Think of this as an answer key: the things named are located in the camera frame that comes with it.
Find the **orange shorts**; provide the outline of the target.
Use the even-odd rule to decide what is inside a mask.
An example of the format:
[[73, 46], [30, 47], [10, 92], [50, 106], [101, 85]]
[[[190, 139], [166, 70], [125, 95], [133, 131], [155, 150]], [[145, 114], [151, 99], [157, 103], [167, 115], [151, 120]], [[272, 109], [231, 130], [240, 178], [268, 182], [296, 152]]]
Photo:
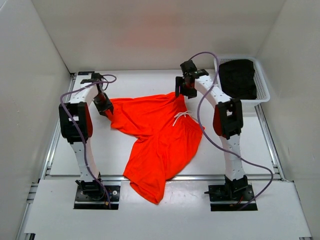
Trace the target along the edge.
[[166, 181], [196, 155], [203, 132], [188, 111], [183, 95], [174, 92], [111, 99], [110, 127], [136, 138], [123, 176], [144, 199], [159, 204]]

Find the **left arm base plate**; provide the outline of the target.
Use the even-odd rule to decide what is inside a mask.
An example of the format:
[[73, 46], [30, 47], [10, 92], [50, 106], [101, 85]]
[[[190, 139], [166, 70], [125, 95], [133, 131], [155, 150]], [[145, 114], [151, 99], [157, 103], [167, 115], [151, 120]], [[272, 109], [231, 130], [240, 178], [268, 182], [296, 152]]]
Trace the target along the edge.
[[78, 185], [75, 193], [73, 208], [75, 210], [118, 210], [120, 203], [121, 186], [111, 185], [104, 186], [107, 190], [109, 200], [102, 190], [98, 195], [85, 194]]

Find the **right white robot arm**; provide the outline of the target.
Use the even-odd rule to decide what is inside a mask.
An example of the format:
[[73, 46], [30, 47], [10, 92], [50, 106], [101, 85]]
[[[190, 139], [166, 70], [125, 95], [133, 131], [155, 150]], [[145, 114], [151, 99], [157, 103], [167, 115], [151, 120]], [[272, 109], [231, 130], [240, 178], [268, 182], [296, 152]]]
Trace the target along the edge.
[[242, 103], [214, 84], [206, 70], [190, 67], [181, 71], [182, 76], [175, 78], [175, 96], [195, 98], [200, 92], [214, 108], [213, 130], [220, 137], [225, 159], [223, 197], [236, 200], [248, 187], [240, 150], [240, 134], [244, 125]]

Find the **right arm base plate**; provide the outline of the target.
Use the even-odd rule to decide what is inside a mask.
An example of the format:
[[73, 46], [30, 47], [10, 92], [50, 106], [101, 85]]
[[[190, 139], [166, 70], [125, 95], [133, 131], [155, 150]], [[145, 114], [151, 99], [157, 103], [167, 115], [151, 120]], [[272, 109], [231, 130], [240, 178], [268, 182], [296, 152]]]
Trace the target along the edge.
[[204, 192], [209, 196], [212, 212], [257, 211], [255, 193], [251, 184], [212, 184]]

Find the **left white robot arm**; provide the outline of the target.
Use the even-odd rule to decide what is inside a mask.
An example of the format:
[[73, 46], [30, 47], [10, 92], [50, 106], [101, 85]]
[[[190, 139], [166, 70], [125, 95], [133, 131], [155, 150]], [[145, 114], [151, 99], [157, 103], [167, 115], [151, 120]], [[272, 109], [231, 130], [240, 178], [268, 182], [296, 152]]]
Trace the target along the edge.
[[105, 117], [107, 112], [114, 113], [114, 106], [103, 88], [110, 83], [104, 75], [92, 72], [80, 82], [79, 89], [60, 96], [58, 107], [61, 135], [70, 144], [80, 170], [78, 187], [93, 201], [104, 200], [109, 206], [110, 194], [102, 183], [91, 148], [93, 123], [89, 107], [94, 104], [98, 113]]

